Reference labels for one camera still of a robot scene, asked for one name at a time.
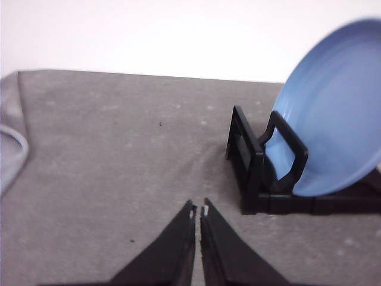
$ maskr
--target blue plate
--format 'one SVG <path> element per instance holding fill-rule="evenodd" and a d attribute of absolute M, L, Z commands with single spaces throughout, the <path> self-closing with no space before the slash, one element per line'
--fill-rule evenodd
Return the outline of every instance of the blue plate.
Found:
<path fill-rule="evenodd" d="M 307 146 L 309 157 L 293 193 L 335 192 L 381 161 L 381 21 L 361 20 L 333 32 L 292 72 L 273 110 Z M 294 155 L 275 132 L 266 155 L 278 179 Z"/>

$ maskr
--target white wall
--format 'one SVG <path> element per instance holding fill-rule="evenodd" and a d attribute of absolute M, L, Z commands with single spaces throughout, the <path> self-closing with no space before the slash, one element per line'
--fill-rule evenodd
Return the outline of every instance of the white wall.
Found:
<path fill-rule="evenodd" d="M 2 0 L 1 76 L 70 69 L 284 82 L 381 1 Z"/>

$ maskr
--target plate holder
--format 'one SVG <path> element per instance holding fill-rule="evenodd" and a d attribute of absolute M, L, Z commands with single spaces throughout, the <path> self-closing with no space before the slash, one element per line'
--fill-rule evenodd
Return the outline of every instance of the plate holder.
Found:
<path fill-rule="evenodd" d="M 275 128 L 295 155 L 290 171 L 276 178 L 266 156 L 266 142 Z M 327 195 L 293 195 L 308 159 L 308 150 L 292 128 L 272 111 L 266 131 L 259 138 L 253 133 L 240 106 L 234 106 L 226 158 L 231 161 L 241 193 L 243 214 L 256 213 L 381 213 L 381 174 L 374 169 L 355 184 Z"/>

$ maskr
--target dish rack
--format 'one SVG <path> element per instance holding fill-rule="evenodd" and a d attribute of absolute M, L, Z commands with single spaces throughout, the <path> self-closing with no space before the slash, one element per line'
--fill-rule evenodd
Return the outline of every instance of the dish rack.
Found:
<path fill-rule="evenodd" d="M 295 155 L 281 179 L 266 156 L 266 142 L 275 128 Z M 381 213 L 381 174 L 374 169 L 355 184 L 327 195 L 293 195 L 308 158 L 308 150 L 283 117 L 272 111 L 266 131 L 257 138 L 241 107 L 234 106 L 226 158 L 231 161 L 241 192 L 243 214 L 256 213 Z"/>

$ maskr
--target table surface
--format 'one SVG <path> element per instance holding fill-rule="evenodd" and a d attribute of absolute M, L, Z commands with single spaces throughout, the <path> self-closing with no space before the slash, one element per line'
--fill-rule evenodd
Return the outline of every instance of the table surface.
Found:
<path fill-rule="evenodd" d="M 381 285 L 379 215 L 242 216 L 224 159 L 232 108 L 255 133 L 282 85 L 23 71 L 28 161 L 1 204 L 1 285 L 106 281 L 189 198 L 208 197 L 287 279 Z M 199 244 L 192 285 L 203 285 Z"/>

